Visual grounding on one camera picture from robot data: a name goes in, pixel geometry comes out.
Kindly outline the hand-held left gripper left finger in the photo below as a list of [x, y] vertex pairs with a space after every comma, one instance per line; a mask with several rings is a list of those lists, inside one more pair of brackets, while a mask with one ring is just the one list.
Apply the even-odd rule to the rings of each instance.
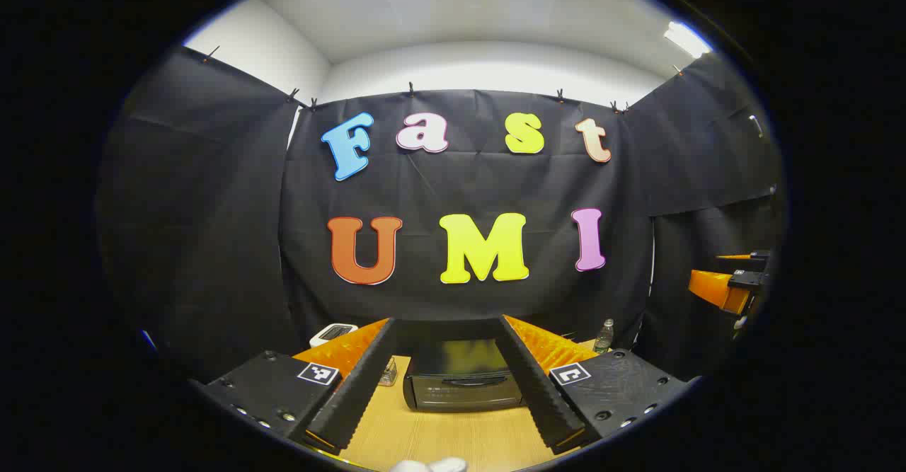
[[201, 394], [280, 439], [337, 455], [349, 446], [397, 345], [383, 318], [289, 356], [266, 350]]

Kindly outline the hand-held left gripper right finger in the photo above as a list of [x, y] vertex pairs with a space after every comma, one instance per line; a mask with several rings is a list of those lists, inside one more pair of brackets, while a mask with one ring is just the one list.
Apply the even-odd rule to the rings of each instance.
[[630, 350], [597, 354], [525, 321], [498, 318], [498, 349], [555, 454], [614, 439], [695, 387]]

